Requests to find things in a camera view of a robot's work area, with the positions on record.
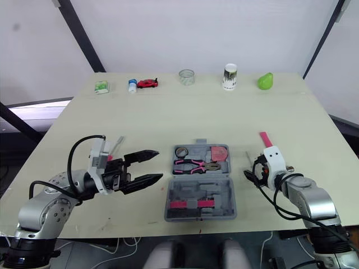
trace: pear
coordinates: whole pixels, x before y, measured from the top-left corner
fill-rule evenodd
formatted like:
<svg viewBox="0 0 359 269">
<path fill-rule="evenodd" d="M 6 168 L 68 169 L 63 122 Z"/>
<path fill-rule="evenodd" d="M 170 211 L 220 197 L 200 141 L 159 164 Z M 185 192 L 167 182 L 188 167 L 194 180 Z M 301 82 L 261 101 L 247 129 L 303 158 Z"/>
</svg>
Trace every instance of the pear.
<svg viewBox="0 0 359 269">
<path fill-rule="evenodd" d="M 258 79 L 258 88 L 268 90 L 273 86 L 273 74 L 267 73 Z"/>
</svg>

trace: red toy car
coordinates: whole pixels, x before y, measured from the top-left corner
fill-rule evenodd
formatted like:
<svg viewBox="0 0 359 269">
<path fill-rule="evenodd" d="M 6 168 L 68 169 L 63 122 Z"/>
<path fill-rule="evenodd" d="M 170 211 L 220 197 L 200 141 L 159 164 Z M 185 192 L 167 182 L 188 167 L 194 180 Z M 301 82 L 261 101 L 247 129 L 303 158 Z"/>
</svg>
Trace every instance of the red toy car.
<svg viewBox="0 0 359 269">
<path fill-rule="evenodd" d="M 155 80 L 141 80 L 137 83 L 137 88 L 149 88 L 149 87 L 157 87 L 158 86 L 158 81 L 157 78 Z"/>
</svg>

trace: pink-handled pliers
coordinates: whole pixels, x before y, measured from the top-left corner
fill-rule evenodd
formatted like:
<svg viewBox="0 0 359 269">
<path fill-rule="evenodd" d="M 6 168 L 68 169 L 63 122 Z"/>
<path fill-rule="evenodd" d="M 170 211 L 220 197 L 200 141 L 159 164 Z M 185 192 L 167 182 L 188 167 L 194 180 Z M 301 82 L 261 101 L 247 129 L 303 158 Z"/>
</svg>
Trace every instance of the pink-handled pliers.
<svg viewBox="0 0 359 269">
<path fill-rule="evenodd" d="M 198 167 L 193 168 L 192 170 L 173 170 L 174 175 L 181 175 L 181 174 L 203 174 L 206 173 L 207 170 L 219 170 L 220 164 L 217 163 L 206 163 L 203 160 L 193 160 L 193 159 L 184 159 L 184 160 L 177 160 L 174 161 L 174 165 L 179 164 L 194 164 Z"/>
</svg>

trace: toolbox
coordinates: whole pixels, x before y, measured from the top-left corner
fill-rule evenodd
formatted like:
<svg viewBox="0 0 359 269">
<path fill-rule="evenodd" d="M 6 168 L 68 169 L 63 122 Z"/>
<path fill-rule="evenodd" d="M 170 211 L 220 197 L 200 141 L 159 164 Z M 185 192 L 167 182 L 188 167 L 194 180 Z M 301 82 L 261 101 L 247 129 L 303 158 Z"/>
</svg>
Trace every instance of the toolbox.
<svg viewBox="0 0 359 269">
<path fill-rule="evenodd" d="M 212 161 L 211 150 L 222 149 L 226 156 Z M 178 157 L 176 150 L 185 153 Z M 166 221 L 229 220 L 237 216 L 231 159 L 224 144 L 177 145 L 173 149 L 172 174 L 167 192 Z"/>
</svg>

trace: table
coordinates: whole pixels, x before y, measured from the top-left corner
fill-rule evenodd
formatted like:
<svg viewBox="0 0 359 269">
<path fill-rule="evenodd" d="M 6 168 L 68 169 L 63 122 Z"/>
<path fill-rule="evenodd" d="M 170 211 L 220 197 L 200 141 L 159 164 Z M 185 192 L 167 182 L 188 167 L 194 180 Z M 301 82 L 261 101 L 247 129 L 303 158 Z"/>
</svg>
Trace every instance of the table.
<svg viewBox="0 0 359 269">
<path fill-rule="evenodd" d="M 147 173 L 164 173 L 153 186 L 123 195 L 96 195 L 75 207 L 61 232 L 61 238 L 114 238 L 198 233 L 227 233 L 304 228 L 302 221 L 279 217 L 242 171 L 250 167 L 251 156 L 263 151 L 258 132 L 267 131 L 288 165 L 314 179 L 335 202 L 343 225 L 359 224 L 359 161 L 318 103 L 304 80 L 294 73 L 275 73 L 274 85 L 259 90 L 262 74 L 238 75 L 237 88 L 224 91 L 221 76 L 200 75 L 191 86 L 182 86 L 172 74 L 92 75 L 80 93 L 56 120 L 31 154 L 9 190 L 1 199 L 0 231 L 12 235 L 17 214 L 26 202 L 29 184 L 48 180 L 66 170 L 72 145 L 87 135 L 105 134 L 115 142 L 125 136 L 114 157 L 142 149 L 160 155 L 132 164 L 132 178 Z M 158 77 L 159 87 L 127 92 L 131 78 Z M 108 80 L 108 94 L 95 95 L 96 81 Z M 164 221 L 164 208 L 171 175 L 171 158 L 176 144 L 208 143 L 229 146 L 236 192 L 235 220 L 172 223 Z M 86 169 L 91 141 L 75 152 L 72 168 Z M 278 202 L 297 209 L 279 195 Z"/>
</svg>

